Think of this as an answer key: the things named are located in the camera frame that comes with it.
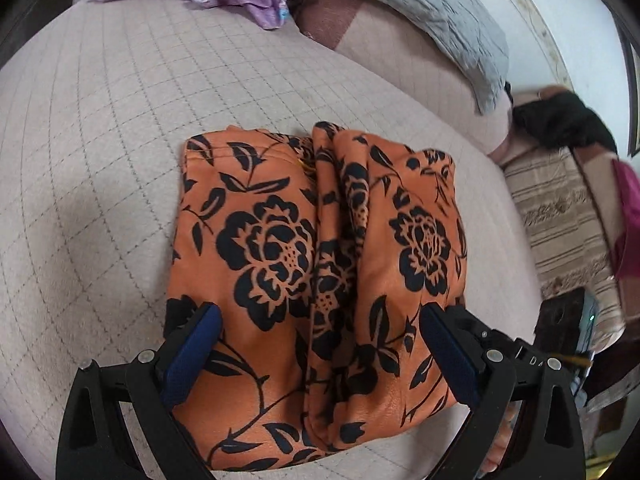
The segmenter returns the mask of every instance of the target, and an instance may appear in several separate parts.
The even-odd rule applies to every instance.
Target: blue gripper pad
[[[164,388],[160,398],[168,410],[187,400],[213,345],[220,338],[221,331],[222,314],[219,307],[212,304],[194,327],[164,375]]]
[[[453,334],[430,308],[420,310],[420,334],[456,400],[474,410],[480,404],[476,369]]]

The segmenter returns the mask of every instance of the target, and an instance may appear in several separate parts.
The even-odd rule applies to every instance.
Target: wall
[[[601,0],[533,0],[551,31],[575,91],[596,110],[626,155],[629,96],[613,17]]]
[[[554,84],[556,78],[534,33],[511,0],[480,1],[507,37],[510,56],[507,79],[513,91],[528,91]]]

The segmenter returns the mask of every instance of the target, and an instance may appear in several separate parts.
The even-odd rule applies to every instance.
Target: black cloth
[[[616,141],[596,113],[573,92],[513,109],[513,122],[545,148],[580,148],[599,143],[618,153]]]
[[[513,106],[513,95],[511,94],[511,83],[509,83],[508,81],[504,83],[504,92],[507,94],[507,97],[511,102],[511,106]]]

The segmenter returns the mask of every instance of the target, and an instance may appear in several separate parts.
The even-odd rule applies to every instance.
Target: grid stitching pattern
[[[477,272],[467,297],[528,301],[529,315],[487,321],[529,335],[539,292],[527,259],[512,258],[530,256],[504,179],[430,111],[292,23],[267,32],[235,9],[180,0],[81,2],[0,71],[0,418],[43,480],[78,363],[116,364],[161,343],[185,139],[228,124],[299,135],[319,120],[452,154],[463,218],[484,219],[466,225],[470,268],[482,244],[508,248],[492,256],[501,275]],[[162,478],[126,413],[148,475]],[[317,463],[245,475],[422,478],[461,421],[449,412]]]

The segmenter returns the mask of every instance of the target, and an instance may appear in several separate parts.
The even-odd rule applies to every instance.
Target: orange floral fabric
[[[174,408],[210,468],[255,471],[392,436],[455,402],[418,334],[462,301],[454,163],[318,123],[188,140],[165,333],[223,333]]]

